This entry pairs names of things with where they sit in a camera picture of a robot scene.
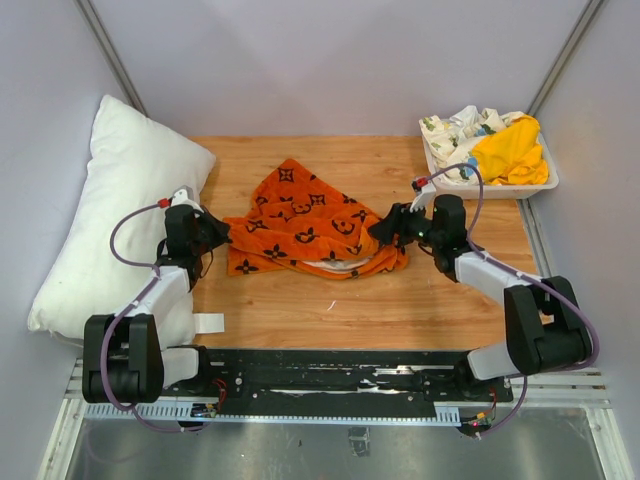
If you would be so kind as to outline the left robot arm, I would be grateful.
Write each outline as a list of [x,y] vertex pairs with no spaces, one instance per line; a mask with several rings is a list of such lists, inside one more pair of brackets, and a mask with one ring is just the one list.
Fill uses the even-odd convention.
[[[165,209],[166,238],[158,244],[153,264],[120,256],[118,230],[135,216]],[[82,394],[89,403],[109,402],[127,410],[153,403],[168,386],[180,383],[190,394],[207,393],[214,383],[203,347],[163,348],[158,328],[177,303],[191,293],[202,276],[202,257],[230,241],[230,227],[191,201],[163,199],[134,211],[112,230],[109,246],[120,262],[148,268],[148,283],[118,313],[91,316],[84,327]]]

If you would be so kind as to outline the white pillow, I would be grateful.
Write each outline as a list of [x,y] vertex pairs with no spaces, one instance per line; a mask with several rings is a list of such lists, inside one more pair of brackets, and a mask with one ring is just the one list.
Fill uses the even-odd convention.
[[[209,150],[110,95],[94,118],[90,153],[71,229],[28,315],[31,331],[80,340],[92,315],[120,312],[150,271],[112,255],[112,230],[182,186],[199,194],[216,161]],[[164,237],[164,213],[155,209],[127,221],[115,247],[127,260],[152,263]]]

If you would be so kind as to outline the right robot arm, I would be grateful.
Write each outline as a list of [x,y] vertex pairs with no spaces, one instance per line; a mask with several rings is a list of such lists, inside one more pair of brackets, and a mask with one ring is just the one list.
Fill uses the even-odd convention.
[[571,283],[528,275],[480,249],[469,238],[460,197],[436,196],[430,217],[395,204],[368,232],[383,246],[418,243],[440,273],[502,306],[504,341],[469,351],[453,368],[453,387],[463,399],[477,399],[504,378],[577,367],[595,353]]

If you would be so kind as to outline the orange monogram pillowcase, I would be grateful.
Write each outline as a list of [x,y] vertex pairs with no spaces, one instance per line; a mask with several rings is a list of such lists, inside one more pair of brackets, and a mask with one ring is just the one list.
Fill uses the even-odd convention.
[[274,169],[254,190],[243,217],[230,226],[227,274],[292,270],[333,280],[404,269],[406,249],[383,245],[368,228],[373,210],[321,180],[294,159]]

